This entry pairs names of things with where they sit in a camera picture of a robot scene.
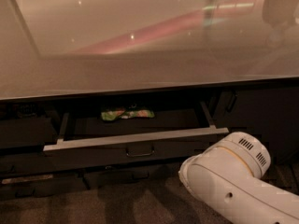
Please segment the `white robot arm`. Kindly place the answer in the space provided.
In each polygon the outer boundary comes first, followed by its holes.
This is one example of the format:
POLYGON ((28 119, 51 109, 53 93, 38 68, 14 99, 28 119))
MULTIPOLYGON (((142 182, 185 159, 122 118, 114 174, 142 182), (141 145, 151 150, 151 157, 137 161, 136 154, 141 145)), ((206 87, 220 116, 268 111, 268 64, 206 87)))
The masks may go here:
POLYGON ((178 175, 195 199, 233 224, 299 224, 299 197, 262 181, 270 164, 258 139, 235 132, 188 158, 178 175))

